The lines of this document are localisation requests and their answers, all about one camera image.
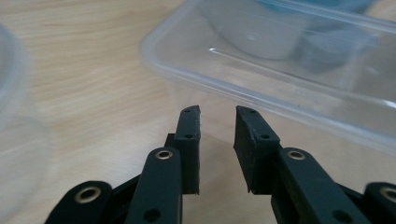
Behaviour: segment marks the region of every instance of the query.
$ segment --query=wooden table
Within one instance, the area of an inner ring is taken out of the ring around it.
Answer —
[[[31,96],[52,134],[47,172],[7,224],[43,223],[63,195],[81,182],[104,180],[116,187],[140,174],[147,154],[175,130],[178,111],[166,84],[144,68],[138,47],[181,3],[0,2],[0,22],[29,50]],[[231,147],[210,137],[205,146]],[[219,151],[205,156],[205,190],[199,197],[185,197],[185,223],[274,223],[269,197],[246,194],[236,157],[215,160],[221,156]],[[376,161],[383,159],[377,156]],[[214,175],[221,169],[222,176]],[[207,184],[210,178],[214,182]]]

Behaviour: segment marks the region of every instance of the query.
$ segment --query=round plastic container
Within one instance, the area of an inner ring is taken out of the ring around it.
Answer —
[[[49,135],[28,100],[27,84],[27,55],[0,24],[0,222],[32,195],[49,156]]]

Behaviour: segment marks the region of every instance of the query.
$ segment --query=transparent plastic bin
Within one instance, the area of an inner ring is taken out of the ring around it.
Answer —
[[[141,54],[178,108],[201,106],[203,132],[231,144],[234,107],[251,106],[337,181],[395,183],[396,23],[380,2],[189,0]]]
[[[0,222],[26,202],[45,172],[49,133],[27,95],[28,60],[0,24]]]

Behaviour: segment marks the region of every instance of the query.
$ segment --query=hole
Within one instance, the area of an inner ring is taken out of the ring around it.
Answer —
[[[76,194],[75,201],[77,203],[90,203],[97,199],[100,193],[101,190],[96,186],[87,187]]]
[[[305,160],[305,155],[298,151],[289,151],[288,156],[297,161]]]
[[[353,221],[352,217],[348,213],[341,210],[333,211],[332,216],[341,223],[352,223]]]
[[[155,154],[155,157],[157,157],[160,160],[168,160],[172,156],[173,156],[173,153],[168,150],[162,150],[162,151],[157,152],[157,154]]]
[[[161,217],[161,212],[158,209],[150,209],[148,211],[145,212],[145,215],[143,216],[143,218],[147,221],[147,222],[155,222],[158,220],[158,218]]]
[[[382,187],[379,191],[386,199],[390,200],[393,203],[396,203],[396,189]]]

